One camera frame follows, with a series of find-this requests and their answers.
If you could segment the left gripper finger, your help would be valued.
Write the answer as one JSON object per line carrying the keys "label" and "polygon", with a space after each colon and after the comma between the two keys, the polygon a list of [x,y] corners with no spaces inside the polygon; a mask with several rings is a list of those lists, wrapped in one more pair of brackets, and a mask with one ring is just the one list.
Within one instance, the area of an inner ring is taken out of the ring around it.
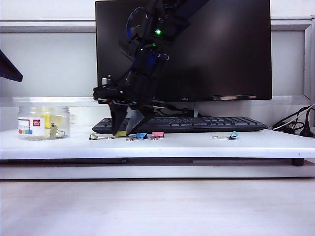
{"label": "left gripper finger", "polygon": [[2,51],[0,51],[0,76],[17,82],[23,79],[23,75]]}

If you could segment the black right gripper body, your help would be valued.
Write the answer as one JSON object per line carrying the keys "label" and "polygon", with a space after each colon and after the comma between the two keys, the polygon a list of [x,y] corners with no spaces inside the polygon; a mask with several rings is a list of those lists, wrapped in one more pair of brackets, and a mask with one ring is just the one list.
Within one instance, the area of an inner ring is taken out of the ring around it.
{"label": "black right gripper body", "polygon": [[98,103],[127,104],[133,110],[155,104],[155,95],[160,79],[159,71],[125,71],[122,74],[97,73],[97,87],[93,98]]}

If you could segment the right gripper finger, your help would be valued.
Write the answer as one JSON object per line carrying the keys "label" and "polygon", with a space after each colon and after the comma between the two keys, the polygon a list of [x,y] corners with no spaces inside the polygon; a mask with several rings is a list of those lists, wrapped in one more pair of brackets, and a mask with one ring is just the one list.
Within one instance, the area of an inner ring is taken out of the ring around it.
{"label": "right gripper finger", "polygon": [[135,129],[144,123],[145,116],[140,110],[129,110],[128,114],[130,119],[126,127],[126,134],[131,134]]}
{"label": "right gripper finger", "polygon": [[128,105],[110,102],[109,107],[112,119],[112,134],[116,135],[127,115]]}

